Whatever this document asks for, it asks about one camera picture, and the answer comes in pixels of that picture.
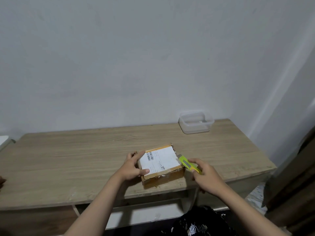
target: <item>desk leg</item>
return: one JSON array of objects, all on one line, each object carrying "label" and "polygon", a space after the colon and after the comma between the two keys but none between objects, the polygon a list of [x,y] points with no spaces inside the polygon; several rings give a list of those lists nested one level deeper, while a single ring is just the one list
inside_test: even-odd
[{"label": "desk leg", "polygon": [[186,214],[193,207],[199,188],[193,188],[188,190],[188,198],[182,198],[181,205],[183,207],[183,212]]}]

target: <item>cardboard box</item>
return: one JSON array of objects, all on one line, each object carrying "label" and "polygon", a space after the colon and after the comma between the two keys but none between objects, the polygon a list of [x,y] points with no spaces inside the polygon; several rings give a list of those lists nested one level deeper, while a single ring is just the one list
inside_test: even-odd
[{"label": "cardboard box", "polygon": [[144,189],[177,180],[185,173],[185,167],[177,158],[171,143],[146,151],[138,161],[138,166],[139,169],[150,169],[149,174],[141,176]]}]

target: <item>wooden desk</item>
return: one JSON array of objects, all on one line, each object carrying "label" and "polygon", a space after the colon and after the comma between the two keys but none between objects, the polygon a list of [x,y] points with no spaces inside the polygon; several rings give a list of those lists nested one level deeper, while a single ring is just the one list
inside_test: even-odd
[{"label": "wooden desk", "polygon": [[[178,123],[30,133],[0,153],[0,173],[7,179],[0,191],[0,210],[91,202],[128,152],[168,143],[187,158],[212,164],[226,182],[246,180],[275,169],[228,119],[216,120],[209,132],[189,135],[181,131]],[[139,181],[119,198],[177,192],[195,186],[189,179],[181,178],[144,190]]]}]

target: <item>clear plastic container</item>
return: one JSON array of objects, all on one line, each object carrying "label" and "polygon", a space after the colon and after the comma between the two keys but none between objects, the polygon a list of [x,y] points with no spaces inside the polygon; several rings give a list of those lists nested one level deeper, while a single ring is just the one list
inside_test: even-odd
[{"label": "clear plastic container", "polygon": [[178,120],[179,126],[186,134],[210,131],[214,122],[210,113],[202,111],[181,113]]}]

